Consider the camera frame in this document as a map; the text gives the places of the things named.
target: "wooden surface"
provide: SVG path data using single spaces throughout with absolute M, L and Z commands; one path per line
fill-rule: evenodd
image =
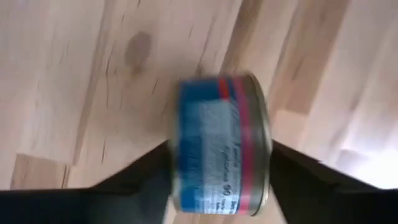
M 398 1 L 0 1 L 0 189 L 86 187 L 167 137 L 173 84 L 253 71 L 273 137 L 398 187 Z M 167 223 L 284 223 L 177 214 Z

